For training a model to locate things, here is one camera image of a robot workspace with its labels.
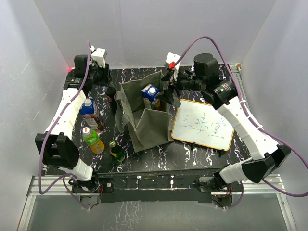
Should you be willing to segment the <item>Fontana pineapple juice carton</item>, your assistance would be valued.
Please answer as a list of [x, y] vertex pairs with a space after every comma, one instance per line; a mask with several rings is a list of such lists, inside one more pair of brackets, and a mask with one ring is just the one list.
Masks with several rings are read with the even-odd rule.
[[148, 84], [141, 90], [145, 108], [152, 110], [161, 110], [160, 100], [156, 98], [159, 89], [152, 84]]

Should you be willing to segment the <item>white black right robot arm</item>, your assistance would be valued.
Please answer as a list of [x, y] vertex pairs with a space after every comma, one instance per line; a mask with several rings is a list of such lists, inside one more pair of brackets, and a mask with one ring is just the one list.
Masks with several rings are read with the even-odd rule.
[[218, 62], [213, 55], [201, 53], [195, 56], [193, 73], [180, 72], [180, 59], [177, 54], [167, 54], [165, 66], [168, 72], [162, 78], [165, 85], [158, 99], [181, 109], [179, 90], [187, 88], [201, 92], [203, 98], [230, 123], [250, 152], [250, 158], [218, 170], [213, 176], [214, 186], [225, 191], [236, 181], [259, 183], [278, 169], [291, 149], [263, 131], [245, 105], [234, 80], [219, 78]]

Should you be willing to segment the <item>grey-green canvas bag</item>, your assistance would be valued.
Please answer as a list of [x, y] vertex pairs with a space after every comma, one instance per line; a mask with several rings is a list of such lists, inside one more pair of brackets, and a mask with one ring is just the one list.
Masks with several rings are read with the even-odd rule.
[[162, 90], [162, 71], [143, 79], [119, 84], [116, 94], [116, 127], [120, 133], [128, 129], [135, 152], [173, 142], [170, 104], [162, 102], [160, 110], [145, 107], [141, 91], [149, 84]]

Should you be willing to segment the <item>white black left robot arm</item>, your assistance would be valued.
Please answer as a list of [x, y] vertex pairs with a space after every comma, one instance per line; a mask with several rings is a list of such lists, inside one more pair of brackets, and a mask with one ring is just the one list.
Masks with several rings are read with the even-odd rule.
[[101, 83], [106, 86], [110, 82], [105, 50], [102, 54], [99, 51], [75, 56], [75, 67], [66, 76], [56, 114], [45, 132], [35, 137], [40, 154], [38, 177], [42, 176], [43, 166], [53, 166], [65, 172], [58, 179], [69, 177], [72, 186], [89, 192], [96, 191], [100, 181], [93, 168], [79, 157], [79, 150], [72, 142], [72, 133], [79, 110], [93, 85]]

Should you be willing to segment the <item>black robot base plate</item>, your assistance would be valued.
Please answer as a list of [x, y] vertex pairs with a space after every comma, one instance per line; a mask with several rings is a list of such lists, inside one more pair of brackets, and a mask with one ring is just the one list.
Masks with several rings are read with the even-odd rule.
[[237, 183], [217, 179], [216, 168], [94, 173], [89, 181], [70, 180], [75, 193], [97, 193], [101, 203], [127, 201], [211, 203], [214, 193], [241, 192]]

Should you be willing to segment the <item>dark cola bottle red label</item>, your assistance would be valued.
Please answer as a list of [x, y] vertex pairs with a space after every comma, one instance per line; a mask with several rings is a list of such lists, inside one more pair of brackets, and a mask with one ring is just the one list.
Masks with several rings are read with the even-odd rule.
[[107, 101], [109, 102], [111, 111], [114, 115], [116, 114], [116, 111], [117, 111], [116, 94], [117, 94], [117, 90], [114, 86], [110, 85], [105, 89], [105, 95], [106, 95]]

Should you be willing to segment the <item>blue red juice carton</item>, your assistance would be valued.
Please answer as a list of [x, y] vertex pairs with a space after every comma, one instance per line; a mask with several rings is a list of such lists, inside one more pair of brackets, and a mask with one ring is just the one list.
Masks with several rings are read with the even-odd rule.
[[96, 130], [98, 133], [103, 132], [103, 119], [93, 98], [85, 99], [79, 113], [91, 129]]

